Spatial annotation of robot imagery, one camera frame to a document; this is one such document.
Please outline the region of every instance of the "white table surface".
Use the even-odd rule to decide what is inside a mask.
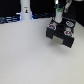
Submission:
[[[68,48],[46,37],[50,20],[0,24],[0,84],[84,84],[84,27]]]

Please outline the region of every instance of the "white tabletop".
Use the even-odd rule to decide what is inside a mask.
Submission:
[[[46,37],[50,20],[0,24],[0,84],[84,84],[84,27],[68,48]]]

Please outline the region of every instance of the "white surface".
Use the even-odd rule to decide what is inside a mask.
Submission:
[[[49,22],[0,25],[0,84],[84,84],[84,28],[70,49],[46,37]]]

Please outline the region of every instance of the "black object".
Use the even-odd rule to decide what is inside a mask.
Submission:
[[[7,20],[4,17],[0,17],[0,24],[7,23]]]
[[[61,23],[57,23],[55,22],[54,19],[52,19],[49,25],[56,24],[56,30],[47,27],[46,37],[49,37],[50,39],[53,39],[53,36],[60,38],[63,40],[62,42],[63,45],[71,48],[74,42],[74,37],[72,35],[68,36],[64,32],[68,27],[71,29],[71,32],[74,34],[75,23],[76,23],[76,10],[75,7],[71,6],[66,14],[63,13],[63,19]]]
[[[66,0],[59,0],[59,3],[66,4]],[[84,26],[84,0],[72,0],[72,4],[76,7],[76,21],[80,23],[82,26]]]
[[[30,0],[33,14],[44,14],[54,12],[54,0]]]

